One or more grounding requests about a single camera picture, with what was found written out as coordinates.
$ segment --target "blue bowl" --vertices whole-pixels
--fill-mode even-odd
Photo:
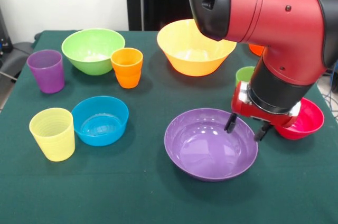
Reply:
[[[72,114],[74,130],[83,142],[91,146],[106,146],[122,137],[129,110],[115,97],[96,96],[77,104]]]

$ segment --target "purple cup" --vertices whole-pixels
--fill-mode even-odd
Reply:
[[[55,50],[42,50],[31,54],[27,65],[42,92],[53,94],[64,87],[62,54]]]

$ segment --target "red robot arm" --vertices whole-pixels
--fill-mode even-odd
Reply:
[[[234,114],[290,126],[299,102],[338,59],[338,0],[190,0],[199,30],[266,46],[251,81],[233,95]],[[236,116],[226,125],[229,128]]]

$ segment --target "green bowl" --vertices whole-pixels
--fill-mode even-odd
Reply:
[[[80,71],[102,75],[112,70],[111,54],[125,46],[122,35],[113,30],[87,29],[67,37],[62,52]]]

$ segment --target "table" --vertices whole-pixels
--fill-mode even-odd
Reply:
[[[72,32],[45,31],[35,50],[60,50]],[[166,126],[194,108],[230,111],[236,70],[258,58],[238,45],[214,74],[191,78],[167,62],[157,32],[121,34],[126,47],[144,54],[135,89],[122,89],[113,72],[88,76],[64,59],[66,86],[46,95],[23,69],[0,114],[0,223],[338,223],[338,127],[316,86],[306,97],[325,114],[318,133],[292,142],[271,130],[243,175],[201,182],[167,157]],[[97,95],[120,98],[129,107],[123,138],[106,147],[76,138],[70,159],[48,161],[30,135],[30,119],[50,107],[71,110]],[[254,130],[260,125],[244,120]]]

